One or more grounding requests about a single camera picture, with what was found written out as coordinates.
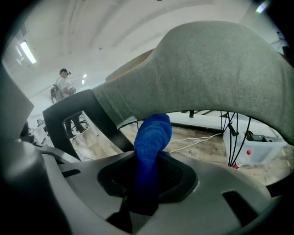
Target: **ceiling light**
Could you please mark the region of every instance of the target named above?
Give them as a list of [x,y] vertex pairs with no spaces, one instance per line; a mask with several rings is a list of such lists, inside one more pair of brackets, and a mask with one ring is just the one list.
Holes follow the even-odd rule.
[[26,41],[22,42],[20,44],[20,47],[22,48],[23,52],[26,54],[28,59],[32,62],[32,64],[35,64],[37,61],[35,57],[33,56],[31,50],[29,49],[27,42]]
[[263,10],[267,7],[267,5],[268,5],[268,2],[267,2],[267,1],[263,2],[263,3],[257,8],[256,12],[257,12],[257,13],[262,13]]

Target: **floor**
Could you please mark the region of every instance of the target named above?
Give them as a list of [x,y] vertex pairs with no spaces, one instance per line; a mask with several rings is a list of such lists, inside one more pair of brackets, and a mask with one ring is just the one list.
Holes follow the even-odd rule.
[[[137,133],[136,123],[123,127],[121,131],[134,143]],[[211,133],[173,127],[171,141],[211,135]],[[194,140],[184,140],[169,143],[165,151],[170,152],[183,148],[195,143],[193,141]],[[89,161],[91,159],[99,159],[122,153],[122,151],[104,135],[100,134],[99,136],[95,136],[91,129],[83,134],[78,134],[77,137],[72,140],[72,144],[82,161]],[[175,153],[227,167],[226,148],[221,136],[215,136],[210,140],[176,151]],[[290,145],[285,146],[279,154],[266,165],[242,166],[238,170],[256,178],[264,185],[272,184],[294,171],[294,148]]]

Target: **gray fabric seat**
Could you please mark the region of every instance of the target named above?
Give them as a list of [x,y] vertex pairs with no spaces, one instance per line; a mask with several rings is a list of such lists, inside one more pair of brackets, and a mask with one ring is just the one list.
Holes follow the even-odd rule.
[[153,113],[224,110],[261,120],[294,144],[294,69],[239,24],[180,25],[144,62],[93,92],[116,125]]

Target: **backpack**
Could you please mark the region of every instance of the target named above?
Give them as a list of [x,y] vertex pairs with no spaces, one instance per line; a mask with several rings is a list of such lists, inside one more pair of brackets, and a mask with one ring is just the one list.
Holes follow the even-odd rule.
[[59,87],[56,85],[57,81],[55,82],[54,85],[52,85],[51,90],[50,90],[50,97],[52,100],[52,103],[56,103],[57,101],[60,101],[63,99],[63,94],[61,92],[61,90],[59,89]]

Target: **white cable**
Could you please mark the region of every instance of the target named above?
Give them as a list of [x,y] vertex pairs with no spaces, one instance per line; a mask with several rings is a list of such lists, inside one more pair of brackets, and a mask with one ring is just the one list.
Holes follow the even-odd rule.
[[183,141],[183,140],[198,140],[198,139],[205,139],[205,138],[209,138],[210,136],[206,136],[206,137],[198,137],[198,138],[186,138],[186,139],[182,139],[182,140],[173,140],[170,143],[174,143],[174,142],[178,142],[178,141]]
[[209,139],[211,139],[212,137],[214,137],[214,136],[216,136],[216,135],[219,135],[219,134],[221,134],[221,133],[218,133],[218,134],[212,135],[212,136],[210,136],[208,139],[205,139],[205,140],[199,141],[199,142],[197,142],[197,143],[194,143],[194,144],[191,144],[191,145],[188,145],[188,146],[186,146],[186,147],[183,147],[183,148],[180,148],[180,149],[176,149],[176,150],[173,150],[173,151],[170,151],[170,152],[175,152],[175,151],[179,151],[179,150],[186,149],[186,148],[191,147],[191,146],[193,146],[193,145],[196,145],[196,144],[199,144],[199,143],[204,142],[204,141],[206,141],[206,140],[209,140]]

